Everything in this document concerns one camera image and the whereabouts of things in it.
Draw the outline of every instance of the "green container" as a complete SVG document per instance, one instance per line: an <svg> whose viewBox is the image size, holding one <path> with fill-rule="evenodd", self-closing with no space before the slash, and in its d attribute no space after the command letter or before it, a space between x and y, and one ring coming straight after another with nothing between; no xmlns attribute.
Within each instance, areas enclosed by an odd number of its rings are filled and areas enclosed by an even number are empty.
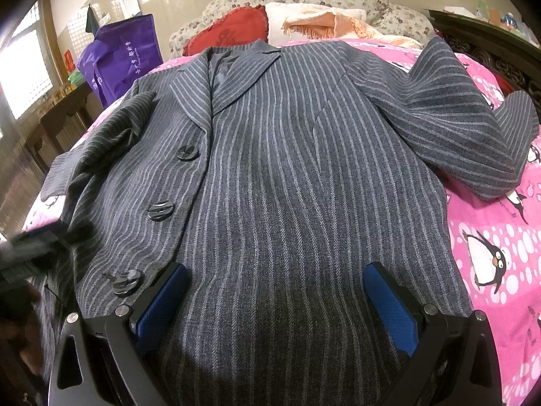
<svg viewBox="0 0 541 406"><path fill-rule="evenodd" d="M75 86L75 88L85 83L85 77L79 70L75 70L69 77L68 81Z"/></svg>

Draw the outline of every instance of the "human hand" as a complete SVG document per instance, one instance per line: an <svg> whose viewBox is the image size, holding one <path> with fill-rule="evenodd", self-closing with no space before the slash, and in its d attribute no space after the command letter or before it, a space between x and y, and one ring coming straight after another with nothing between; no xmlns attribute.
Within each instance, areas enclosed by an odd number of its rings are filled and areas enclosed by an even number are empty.
<svg viewBox="0 0 541 406"><path fill-rule="evenodd" d="M27 285L32 302L40 300L40 293L31 285ZM0 319L0 339L10 340L19 349L21 360L30 371L41 374L43 369L43 350L40 338L40 322L32 311L24 325L18 325L10 320Z"/></svg>

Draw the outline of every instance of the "peach blanket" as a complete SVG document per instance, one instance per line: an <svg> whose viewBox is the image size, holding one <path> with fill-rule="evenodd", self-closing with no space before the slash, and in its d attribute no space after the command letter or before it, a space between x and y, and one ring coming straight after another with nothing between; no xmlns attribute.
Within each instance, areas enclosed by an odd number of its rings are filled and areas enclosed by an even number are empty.
<svg viewBox="0 0 541 406"><path fill-rule="evenodd" d="M331 10L304 11L290 15L283 22L282 30L285 34L300 32L309 39L375 39L396 46L423 48L413 38L383 35L364 21Z"/></svg>

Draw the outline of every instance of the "black button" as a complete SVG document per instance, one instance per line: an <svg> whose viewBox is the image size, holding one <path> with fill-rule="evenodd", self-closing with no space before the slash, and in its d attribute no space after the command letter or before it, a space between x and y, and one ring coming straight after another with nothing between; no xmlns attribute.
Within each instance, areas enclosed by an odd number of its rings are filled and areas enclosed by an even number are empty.
<svg viewBox="0 0 541 406"><path fill-rule="evenodd" d="M184 145L177 151L177 157L183 162L189 162L199 157L199 150L195 145Z"/></svg>
<svg viewBox="0 0 541 406"><path fill-rule="evenodd" d="M119 298L134 294L143 282L143 274L139 270L128 270L119 275L113 283L113 291Z"/></svg>
<svg viewBox="0 0 541 406"><path fill-rule="evenodd" d="M148 208L148 218L152 221L163 221L175 210L175 203L172 201L161 201L151 204Z"/></svg>

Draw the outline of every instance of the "red pillow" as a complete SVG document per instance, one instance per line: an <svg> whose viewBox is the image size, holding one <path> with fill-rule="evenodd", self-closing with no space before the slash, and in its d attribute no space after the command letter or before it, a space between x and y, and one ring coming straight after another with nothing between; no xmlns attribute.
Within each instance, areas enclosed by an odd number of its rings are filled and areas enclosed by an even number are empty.
<svg viewBox="0 0 541 406"><path fill-rule="evenodd" d="M267 42L269 22L265 6L238 7L215 21L186 43L183 56L200 53L207 47L228 47L249 44L262 39Z"/></svg>

